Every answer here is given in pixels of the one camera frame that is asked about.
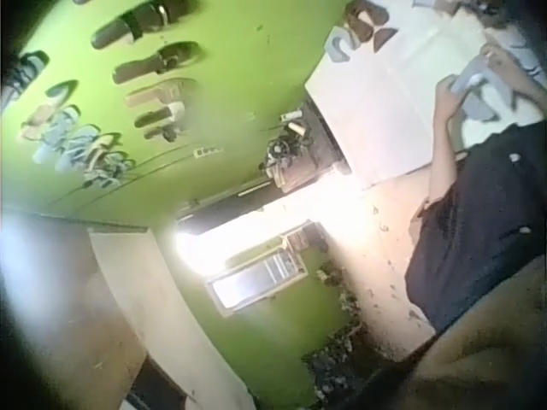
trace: cloth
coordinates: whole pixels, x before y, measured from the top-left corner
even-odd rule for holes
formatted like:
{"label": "cloth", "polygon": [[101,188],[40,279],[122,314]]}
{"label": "cloth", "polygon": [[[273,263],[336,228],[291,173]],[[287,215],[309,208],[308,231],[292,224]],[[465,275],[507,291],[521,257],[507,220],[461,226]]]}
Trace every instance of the cloth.
{"label": "cloth", "polygon": [[545,121],[472,147],[457,181],[423,215],[406,273],[411,302],[442,332],[482,296],[545,254]]}

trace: white wall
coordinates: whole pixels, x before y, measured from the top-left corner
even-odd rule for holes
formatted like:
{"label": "white wall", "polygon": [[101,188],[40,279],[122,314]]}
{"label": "white wall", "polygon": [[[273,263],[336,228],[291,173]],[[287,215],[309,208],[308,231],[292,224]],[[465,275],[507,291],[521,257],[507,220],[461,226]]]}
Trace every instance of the white wall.
{"label": "white wall", "polygon": [[[411,0],[374,2],[388,9],[390,20],[385,26],[398,33],[378,53],[373,52],[372,41],[355,51],[343,46],[348,62],[334,63],[324,55],[306,83],[363,188],[431,161],[435,85],[459,74],[479,54],[487,32],[527,67],[538,65],[530,50],[518,48],[526,41],[514,27],[486,32],[474,15],[463,10],[450,17],[412,8]],[[547,84],[544,73],[536,80]],[[459,145],[480,143],[514,122],[525,125],[542,118],[523,99],[517,100],[513,112],[490,85],[483,90],[483,98],[500,120],[466,120],[461,137],[456,138]]]}
{"label": "white wall", "polygon": [[151,357],[202,410],[251,410],[246,386],[197,323],[148,233],[90,233],[112,293]]}

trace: wooden panel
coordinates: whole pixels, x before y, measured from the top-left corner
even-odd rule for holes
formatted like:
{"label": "wooden panel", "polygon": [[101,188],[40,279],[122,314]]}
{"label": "wooden panel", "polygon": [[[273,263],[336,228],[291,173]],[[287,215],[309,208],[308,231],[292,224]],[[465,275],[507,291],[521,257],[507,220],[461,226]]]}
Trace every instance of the wooden panel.
{"label": "wooden panel", "polygon": [[4,214],[2,271],[28,353],[74,408],[119,408],[145,351],[80,225]]}

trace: wall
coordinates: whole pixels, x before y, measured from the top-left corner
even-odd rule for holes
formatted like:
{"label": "wall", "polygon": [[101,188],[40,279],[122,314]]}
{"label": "wall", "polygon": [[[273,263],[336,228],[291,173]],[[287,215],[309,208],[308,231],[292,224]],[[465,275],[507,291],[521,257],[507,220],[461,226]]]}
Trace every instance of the wall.
{"label": "wall", "polygon": [[116,301],[150,356],[202,410],[251,410],[246,386],[180,296],[152,233],[91,233]]}
{"label": "wall", "polygon": [[104,281],[87,230],[4,211],[1,238],[3,308],[31,368],[70,408],[119,408],[145,350]]}
{"label": "wall", "polygon": [[197,321],[234,371],[267,408],[294,409],[315,400],[313,380],[300,358],[319,348],[347,320],[335,290],[321,284],[315,271],[325,256],[303,253],[310,275],[233,316],[223,318],[203,279],[183,265],[174,247],[175,226],[156,231],[180,293]]}
{"label": "wall", "polygon": [[[302,101],[303,81],[319,61],[346,0],[189,0],[192,12],[177,25],[145,34],[134,44],[120,41],[103,50],[91,47],[93,33],[143,0],[32,2],[54,4],[36,26],[19,26],[30,37],[23,52],[43,50],[50,63],[3,113],[3,200],[33,212],[150,225],[186,201],[202,200],[261,176],[258,163],[268,141],[279,133],[271,127],[279,124],[280,114]],[[120,64],[142,60],[179,41],[197,42],[202,58],[161,76],[150,74],[123,85],[112,81]],[[149,102],[128,108],[124,99],[131,91],[175,77],[200,84],[207,96],[207,124],[175,143],[145,140],[133,122],[160,105]],[[95,124],[102,132],[121,135],[113,149],[136,161],[138,169],[128,175],[134,183],[119,189],[79,189],[81,173],[57,173],[54,158],[35,164],[32,154],[38,143],[17,142],[21,123],[45,102],[44,92],[71,79],[79,82],[68,101],[81,112],[79,125]],[[251,114],[253,121],[247,121]],[[200,160],[191,155],[195,148],[211,144],[224,152]]]}

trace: person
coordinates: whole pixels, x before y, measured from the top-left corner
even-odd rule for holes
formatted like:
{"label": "person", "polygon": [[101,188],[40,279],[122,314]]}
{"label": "person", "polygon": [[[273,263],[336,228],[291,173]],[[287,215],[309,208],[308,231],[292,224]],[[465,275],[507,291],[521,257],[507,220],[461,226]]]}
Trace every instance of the person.
{"label": "person", "polygon": [[[481,54],[513,90],[547,113],[547,91],[501,47]],[[482,296],[545,254],[545,121],[510,126],[469,150],[459,174],[449,127],[465,94],[437,85],[429,204],[405,275],[407,293],[437,333]]]}
{"label": "person", "polygon": [[[547,91],[494,44],[481,53],[547,113]],[[406,274],[436,335],[380,369],[341,408],[547,408],[547,129],[510,126],[472,147],[460,172],[450,121],[464,94],[438,83],[430,203]]]}

